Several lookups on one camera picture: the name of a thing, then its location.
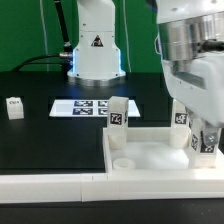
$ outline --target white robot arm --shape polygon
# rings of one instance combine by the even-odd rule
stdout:
[[[71,82],[107,86],[125,76],[115,44],[115,6],[112,0],[77,0],[79,43],[73,51]]]
[[[224,127],[224,0],[157,0],[170,95],[202,118],[207,145]]]

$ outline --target warning label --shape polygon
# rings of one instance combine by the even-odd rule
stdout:
[[[93,41],[93,43],[92,43],[91,46],[92,46],[92,47],[103,47],[103,43],[102,43],[102,41],[101,41],[99,35],[96,36],[96,38],[95,38],[95,40]]]

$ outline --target white cube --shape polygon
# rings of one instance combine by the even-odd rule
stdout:
[[[7,98],[6,105],[9,120],[24,118],[23,103],[19,97]]]

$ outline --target green background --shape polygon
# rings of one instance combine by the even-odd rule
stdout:
[[[122,52],[122,68],[128,71],[123,1],[116,6],[116,44]],[[0,71],[9,71],[31,57],[45,54],[39,0],[0,0]],[[63,51],[59,22],[53,0],[43,0],[49,53]],[[75,0],[62,0],[69,37],[78,42],[78,17]],[[160,57],[154,50],[157,36],[156,14],[145,0],[126,0],[126,16],[132,72],[161,72]],[[46,70],[29,66],[26,70]]]

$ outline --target black tabletop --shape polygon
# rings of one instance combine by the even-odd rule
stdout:
[[[102,128],[106,118],[51,118],[55,99],[136,101],[140,118],[129,126],[168,126],[170,98],[160,74],[129,75],[108,88],[69,84],[61,73],[21,72],[0,75],[0,174],[105,172]],[[21,97],[24,119],[9,120],[6,98]]]
[[[21,97],[23,120],[9,120],[5,99]],[[102,128],[106,118],[55,118],[55,99],[136,101],[140,118],[130,127],[170,125],[172,99],[162,74],[129,74],[108,88],[69,84],[61,73],[0,74],[0,174],[105,172]],[[137,200],[0,205],[0,223],[224,223],[223,199]]]

